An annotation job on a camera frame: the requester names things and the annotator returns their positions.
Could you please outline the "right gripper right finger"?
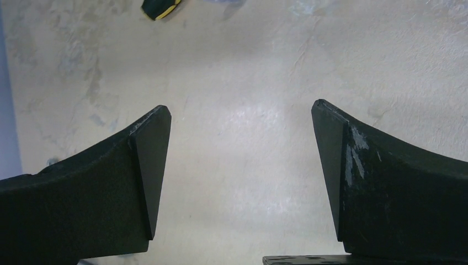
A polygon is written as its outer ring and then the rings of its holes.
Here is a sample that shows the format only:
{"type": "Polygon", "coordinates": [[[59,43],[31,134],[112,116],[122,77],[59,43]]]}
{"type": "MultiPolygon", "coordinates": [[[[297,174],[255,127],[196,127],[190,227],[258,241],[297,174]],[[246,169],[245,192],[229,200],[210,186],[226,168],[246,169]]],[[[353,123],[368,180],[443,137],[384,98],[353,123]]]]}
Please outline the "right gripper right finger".
{"type": "Polygon", "coordinates": [[[311,109],[337,240],[346,252],[467,262],[467,163],[364,124],[330,102],[311,109]]]}

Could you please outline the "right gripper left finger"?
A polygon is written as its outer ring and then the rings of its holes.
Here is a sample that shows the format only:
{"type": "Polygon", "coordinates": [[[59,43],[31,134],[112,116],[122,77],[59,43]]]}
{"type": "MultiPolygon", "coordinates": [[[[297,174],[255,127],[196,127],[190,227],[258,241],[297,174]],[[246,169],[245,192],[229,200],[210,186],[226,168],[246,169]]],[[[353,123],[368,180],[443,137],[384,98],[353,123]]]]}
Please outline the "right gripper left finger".
{"type": "Polygon", "coordinates": [[[159,105],[37,174],[1,180],[1,263],[77,264],[146,252],[170,131],[171,113],[159,105]]]}

